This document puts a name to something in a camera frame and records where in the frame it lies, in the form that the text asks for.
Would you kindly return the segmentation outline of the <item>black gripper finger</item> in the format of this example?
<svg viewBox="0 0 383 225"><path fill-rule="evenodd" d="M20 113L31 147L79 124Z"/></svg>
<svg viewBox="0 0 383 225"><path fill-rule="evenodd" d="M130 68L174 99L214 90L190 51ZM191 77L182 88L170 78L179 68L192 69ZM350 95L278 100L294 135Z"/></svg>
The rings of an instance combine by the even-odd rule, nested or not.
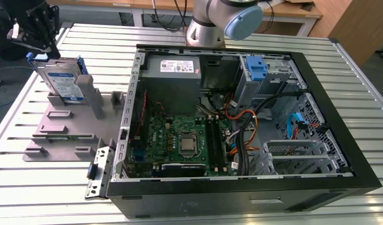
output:
<svg viewBox="0 0 383 225"><path fill-rule="evenodd" d="M7 34L7 39L30 49L51 51L50 42L46 40L44 36L39 33L30 32L20 27L18 23L14 24L12 29Z"/></svg>
<svg viewBox="0 0 383 225"><path fill-rule="evenodd" d="M56 35L59 34L59 7L39 6L35 10L36 26L42 35L43 43L47 46L44 52L52 59L60 58L59 49L56 46Z"/></svg>

